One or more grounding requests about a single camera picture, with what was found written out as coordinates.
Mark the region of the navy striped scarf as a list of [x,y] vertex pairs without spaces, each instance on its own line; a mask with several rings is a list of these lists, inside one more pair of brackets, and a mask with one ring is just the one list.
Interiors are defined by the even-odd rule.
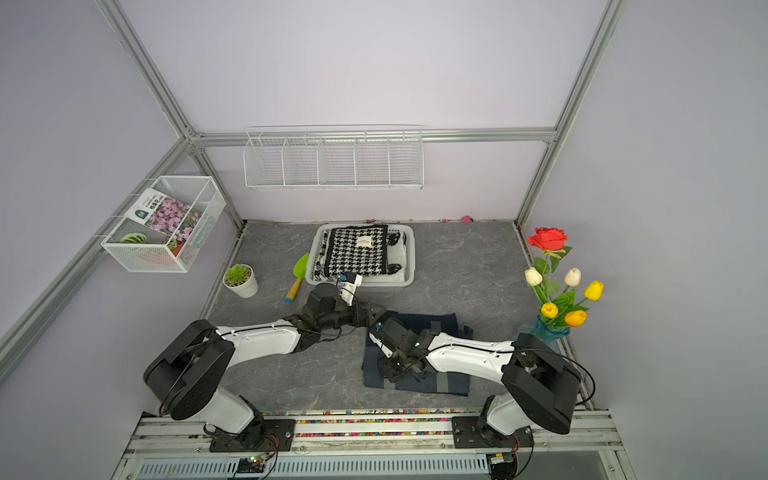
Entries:
[[[447,333],[451,336],[471,339],[473,330],[461,327],[455,313],[446,315],[406,314],[387,311],[381,320],[396,318],[405,328],[420,333],[430,329]],[[370,338],[365,340],[363,362],[361,366],[363,385],[368,388],[394,389],[429,394],[450,394],[467,397],[470,391],[470,377],[461,373],[444,373],[425,371],[423,373],[407,372],[404,376],[392,381],[385,379],[379,369],[379,359],[383,356],[381,349]]]

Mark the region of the black white houndstooth scarf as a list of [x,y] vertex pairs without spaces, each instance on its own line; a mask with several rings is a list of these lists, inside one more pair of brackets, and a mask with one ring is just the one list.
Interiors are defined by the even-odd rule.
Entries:
[[384,224],[331,229],[323,266],[324,275],[384,274],[387,267],[387,234],[388,226]]

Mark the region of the smiley houndstooth white scarf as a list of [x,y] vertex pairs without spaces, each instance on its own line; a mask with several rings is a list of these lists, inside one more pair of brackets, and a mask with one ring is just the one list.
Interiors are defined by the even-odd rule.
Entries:
[[[328,228],[318,232],[319,242],[316,245],[314,257],[310,262],[310,268],[308,273],[308,279],[313,281],[330,281],[336,280],[341,275],[327,277],[323,273],[323,266],[325,262],[325,256],[327,251],[328,236],[330,230]],[[390,228],[388,226],[387,234],[387,267],[386,272],[382,275],[374,276],[362,276],[364,281],[378,282],[378,283],[390,283],[390,282],[402,282],[405,278],[405,270],[407,266],[408,254],[407,254],[407,235],[399,228]]]

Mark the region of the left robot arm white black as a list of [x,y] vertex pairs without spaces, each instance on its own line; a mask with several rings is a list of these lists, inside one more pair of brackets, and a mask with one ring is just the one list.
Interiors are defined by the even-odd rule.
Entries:
[[357,299],[330,283],[315,287],[298,314],[271,323],[217,327],[205,319],[190,323],[143,374],[160,401],[160,413],[175,421],[195,420],[216,434],[239,436],[256,429],[260,412],[220,385],[238,364],[273,355],[290,355],[340,336],[346,326],[369,328],[386,307]]

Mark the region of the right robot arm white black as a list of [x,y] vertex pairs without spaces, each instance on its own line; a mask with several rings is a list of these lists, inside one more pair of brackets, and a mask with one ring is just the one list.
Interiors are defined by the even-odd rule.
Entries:
[[369,338],[384,354],[382,372],[392,379],[429,371],[503,386],[506,393],[491,396],[481,414],[482,425],[501,436],[530,424],[556,434],[570,432],[582,376],[571,361],[531,334],[484,342],[432,330],[416,333],[389,318],[370,327]]

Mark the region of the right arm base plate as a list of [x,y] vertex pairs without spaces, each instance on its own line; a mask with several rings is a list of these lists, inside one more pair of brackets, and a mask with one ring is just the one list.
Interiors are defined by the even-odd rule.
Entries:
[[519,449],[534,445],[532,430],[529,427],[504,435],[487,426],[479,416],[452,417],[451,434],[455,449]]

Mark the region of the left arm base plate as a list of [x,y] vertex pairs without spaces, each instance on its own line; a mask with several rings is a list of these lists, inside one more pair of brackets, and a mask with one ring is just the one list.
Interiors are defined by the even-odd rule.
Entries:
[[291,419],[254,419],[239,434],[216,429],[211,435],[211,453],[285,452],[291,449],[296,421]]

